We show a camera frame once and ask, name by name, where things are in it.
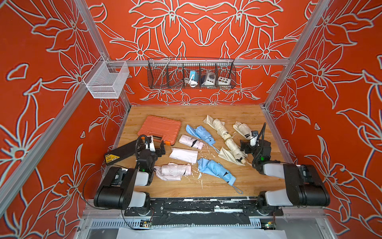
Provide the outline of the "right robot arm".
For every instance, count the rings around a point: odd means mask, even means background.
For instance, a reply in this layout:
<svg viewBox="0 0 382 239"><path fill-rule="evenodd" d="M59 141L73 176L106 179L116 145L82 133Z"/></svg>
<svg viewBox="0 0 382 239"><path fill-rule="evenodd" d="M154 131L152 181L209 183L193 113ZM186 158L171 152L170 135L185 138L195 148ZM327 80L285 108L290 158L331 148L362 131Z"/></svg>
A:
<svg viewBox="0 0 382 239"><path fill-rule="evenodd" d="M313 165L296 165L271 159L271 143L265 140L266 123L260 131L251 130L245 123L235 123L235 130L247 139L240 142L241 151L251 154L252 167L258 173L283 179L285 188L262 191L257 197L259 214L269 215L279 207L319 206L330 204L330 195Z"/></svg>

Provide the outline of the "blue umbrella back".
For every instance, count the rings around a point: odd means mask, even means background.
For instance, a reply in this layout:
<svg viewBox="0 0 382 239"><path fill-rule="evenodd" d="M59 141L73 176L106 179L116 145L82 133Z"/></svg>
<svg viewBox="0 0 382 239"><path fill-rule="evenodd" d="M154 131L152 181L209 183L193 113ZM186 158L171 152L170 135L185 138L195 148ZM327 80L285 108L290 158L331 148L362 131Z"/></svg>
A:
<svg viewBox="0 0 382 239"><path fill-rule="evenodd" d="M220 153L220 151L214 146L216 143L215 139L203 126L198 126L196 128L196 134L199 139L211 146L217 153Z"/></svg>

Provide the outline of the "beige umbrella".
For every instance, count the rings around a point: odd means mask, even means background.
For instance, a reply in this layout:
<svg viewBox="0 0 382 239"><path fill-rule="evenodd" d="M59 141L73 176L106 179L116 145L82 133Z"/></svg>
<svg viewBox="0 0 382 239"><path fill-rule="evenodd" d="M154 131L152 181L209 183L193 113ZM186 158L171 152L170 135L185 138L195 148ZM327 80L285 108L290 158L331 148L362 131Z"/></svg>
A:
<svg viewBox="0 0 382 239"><path fill-rule="evenodd" d="M249 128L249 126L246 123L240 123L237 121L233 125L233 128L235 129L237 133L245 137L247 140L251 140L251 138L253 137L252 130Z"/></svg>
<svg viewBox="0 0 382 239"><path fill-rule="evenodd" d="M226 140L225 144L236 160L241 161L244 165L247 163L248 154L242 152L240 147L234 142L232 138Z"/></svg>
<svg viewBox="0 0 382 239"><path fill-rule="evenodd" d="M229 138L233 138L233 136L228 132L228 130L225 127L225 122L214 119L211 116L207 115L206 118L203 120L203 122L210 127L212 127L214 130L216 130L217 134L224 140L228 140Z"/></svg>

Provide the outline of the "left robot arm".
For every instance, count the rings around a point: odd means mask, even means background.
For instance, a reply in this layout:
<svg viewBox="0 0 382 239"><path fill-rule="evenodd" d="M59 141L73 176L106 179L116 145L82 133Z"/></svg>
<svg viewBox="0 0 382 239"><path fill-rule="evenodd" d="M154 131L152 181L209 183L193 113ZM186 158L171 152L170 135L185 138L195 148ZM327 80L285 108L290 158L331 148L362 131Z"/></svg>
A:
<svg viewBox="0 0 382 239"><path fill-rule="evenodd" d="M165 142L161 141L156 147L154 139L140 135L135 141L104 155L109 169L94 196L94 207L144 214L151 209L149 193L135 191L135 187L152 183L155 163L166 154Z"/></svg>

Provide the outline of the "beige umbrella back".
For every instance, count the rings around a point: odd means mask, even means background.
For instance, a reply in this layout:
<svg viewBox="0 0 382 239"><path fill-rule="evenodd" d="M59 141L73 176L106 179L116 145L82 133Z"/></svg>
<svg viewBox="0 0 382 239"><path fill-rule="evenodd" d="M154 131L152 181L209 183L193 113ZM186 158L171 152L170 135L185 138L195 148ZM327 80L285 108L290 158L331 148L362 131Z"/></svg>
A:
<svg viewBox="0 0 382 239"><path fill-rule="evenodd" d="M247 140L251 140L251 138L253 137L252 130L249 128L249 126L246 123L240 123L237 121L233 125L233 128L235 129L237 133L245 137Z"/></svg>

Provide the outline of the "blue umbrella sleeve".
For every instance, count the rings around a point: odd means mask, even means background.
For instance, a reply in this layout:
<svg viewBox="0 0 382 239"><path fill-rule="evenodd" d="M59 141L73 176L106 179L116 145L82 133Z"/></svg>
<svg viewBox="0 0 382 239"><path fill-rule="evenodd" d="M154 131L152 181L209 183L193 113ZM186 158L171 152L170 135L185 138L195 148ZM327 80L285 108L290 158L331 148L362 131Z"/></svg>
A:
<svg viewBox="0 0 382 239"><path fill-rule="evenodd" d="M193 137L196 137L198 139L200 139L200 136L196 133L196 130L194 128L192 128L190 125L187 124L186 126L186 131L188 134L190 134L191 136Z"/></svg>

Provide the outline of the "blue umbrella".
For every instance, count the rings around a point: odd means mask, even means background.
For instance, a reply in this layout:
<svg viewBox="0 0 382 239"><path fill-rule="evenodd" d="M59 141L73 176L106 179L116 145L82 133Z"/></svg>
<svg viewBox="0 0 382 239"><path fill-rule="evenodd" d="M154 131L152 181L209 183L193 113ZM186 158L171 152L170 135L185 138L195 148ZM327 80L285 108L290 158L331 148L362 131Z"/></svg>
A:
<svg viewBox="0 0 382 239"><path fill-rule="evenodd" d="M214 146L216 143L215 139L203 126L198 126L196 128L196 134L199 139L211 146L217 153L220 153L220 151Z"/></svg>
<svg viewBox="0 0 382 239"><path fill-rule="evenodd" d="M236 177L220 163L205 158L198 159L197 163L201 173L220 178L233 187L238 194L243 194L243 191L234 185Z"/></svg>

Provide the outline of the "blue umbrella front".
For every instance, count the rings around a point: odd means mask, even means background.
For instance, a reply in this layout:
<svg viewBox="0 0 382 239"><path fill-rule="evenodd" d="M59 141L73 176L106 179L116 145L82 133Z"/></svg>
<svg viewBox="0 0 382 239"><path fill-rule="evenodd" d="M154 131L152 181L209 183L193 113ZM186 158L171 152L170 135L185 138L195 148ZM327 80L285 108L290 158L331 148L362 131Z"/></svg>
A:
<svg viewBox="0 0 382 239"><path fill-rule="evenodd" d="M220 163L205 158L198 159L197 163L201 173L220 178L233 187L238 194L243 194L243 191L234 185L236 177Z"/></svg>

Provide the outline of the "pink umbrella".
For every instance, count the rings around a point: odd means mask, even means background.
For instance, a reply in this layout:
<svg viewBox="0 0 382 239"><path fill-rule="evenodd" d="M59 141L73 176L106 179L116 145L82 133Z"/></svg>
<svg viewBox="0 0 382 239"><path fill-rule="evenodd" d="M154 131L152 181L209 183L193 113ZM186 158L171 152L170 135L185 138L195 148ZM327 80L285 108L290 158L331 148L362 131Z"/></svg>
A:
<svg viewBox="0 0 382 239"><path fill-rule="evenodd" d="M204 147L204 143L197 138L190 137L188 135L182 134L179 143L186 145L188 147L192 147L198 150L202 150Z"/></svg>
<svg viewBox="0 0 382 239"><path fill-rule="evenodd" d="M169 163L167 165L161 166L162 173L164 175L170 175L170 176L189 176L192 175L192 167L191 165L179 165L179 164L173 164Z"/></svg>

